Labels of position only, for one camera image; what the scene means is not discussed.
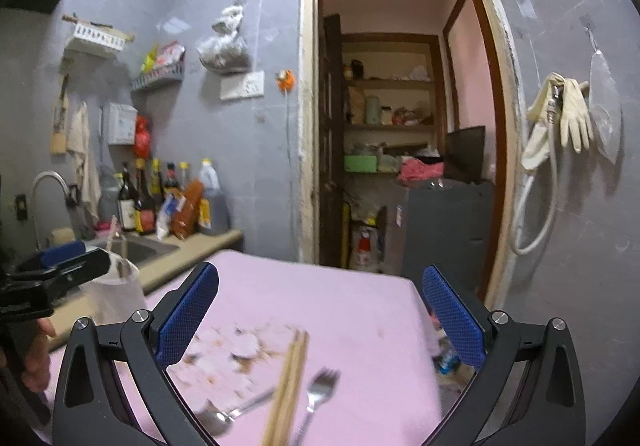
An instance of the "green box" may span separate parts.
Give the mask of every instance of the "green box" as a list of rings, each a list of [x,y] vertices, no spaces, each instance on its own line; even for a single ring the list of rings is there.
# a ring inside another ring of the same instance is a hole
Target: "green box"
[[[375,155],[345,155],[344,171],[376,173],[378,171],[378,158]]]

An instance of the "spoon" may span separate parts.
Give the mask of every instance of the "spoon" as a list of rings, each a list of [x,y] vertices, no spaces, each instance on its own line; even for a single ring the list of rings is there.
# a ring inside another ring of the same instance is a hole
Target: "spoon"
[[[225,434],[229,428],[231,428],[232,423],[234,423],[242,414],[250,412],[270,400],[275,391],[275,387],[270,388],[259,396],[242,403],[236,409],[231,410],[231,412],[228,413],[217,409],[217,407],[209,401],[204,410],[196,414],[196,417],[200,421],[200,424],[207,430],[207,432],[209,432],[209,435],[217,437]]]

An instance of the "blue gripper pad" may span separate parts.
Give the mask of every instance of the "blue gripper pad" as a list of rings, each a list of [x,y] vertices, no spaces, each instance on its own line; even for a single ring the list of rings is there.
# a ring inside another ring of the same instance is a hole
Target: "blue gripper pad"
[[[218,283],[218,270],[214,265],[207,264],[160,327],[156,362],[162,368],[180,361],[218,293]]]
[[[45,249],[40,253],[40,263],[43,267],[53,267],[60,262],[65,262],[86,252],[86,247],[82,240],[74,240],[67,244]]]
[[[485,357],[482,330],[435,266],[424,270],[422,293],[462,362],[480,368]]]

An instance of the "fork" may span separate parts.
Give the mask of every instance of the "fork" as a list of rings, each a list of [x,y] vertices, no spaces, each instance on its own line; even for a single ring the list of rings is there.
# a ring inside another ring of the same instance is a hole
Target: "fork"
[[[316,410],[334,394],[335,385],[340,378],[340,370],[328,370],[323,368],[318,372],[316,378],[311,382],[309,388],[306,390],[306,396],[308,397],[309,404],[306,407],[306,417],[302,423],[302,426],[298,428],[295,437],[289,443],[289,446],[300,446],[302,439],[305,437],[306,430],[311,424],[311,419],[314,416]]]

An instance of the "sink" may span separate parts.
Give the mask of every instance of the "sink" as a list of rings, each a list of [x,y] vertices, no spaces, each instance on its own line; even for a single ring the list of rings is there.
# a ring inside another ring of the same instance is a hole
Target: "sink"
[[[107,239],[100,238],[98,240],[87,242],[86,244],[88,246],[96,246],[97,248],[105,249],[107,247]],[[173,244],[164,244],[157,240],[151,240],[150,238],[127,235],[127,258],[138,268],[146,266],[149,262],[169,254],[176,249],[179,249],[179,247],[174,246]],[[111,246],[111,251],[116,254],[122,254],[122,242],[120,240],[114,240],[113,245]]]

